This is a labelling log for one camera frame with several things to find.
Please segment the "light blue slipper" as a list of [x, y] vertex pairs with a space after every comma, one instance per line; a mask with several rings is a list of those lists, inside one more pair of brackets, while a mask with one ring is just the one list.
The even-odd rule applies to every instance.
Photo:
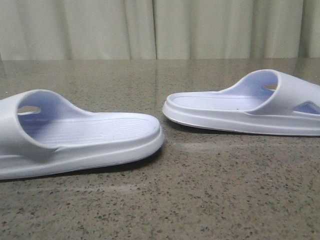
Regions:
[[283, 72], [261, 69], [224, 90], [171, 94], [162, 111], [173, 122], [201, 129], [319, 136], [320, 87]]
[[154, 116], [89, 112], [50, 90], [0, 102], [0, 178], [20, 179], [135, 162], [164, 143]]

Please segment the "pale green curtain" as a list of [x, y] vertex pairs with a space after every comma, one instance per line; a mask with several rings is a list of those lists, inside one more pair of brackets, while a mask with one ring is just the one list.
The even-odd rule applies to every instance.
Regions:
[[317, 0], [3, 0], [2, 60], [320, 55]]

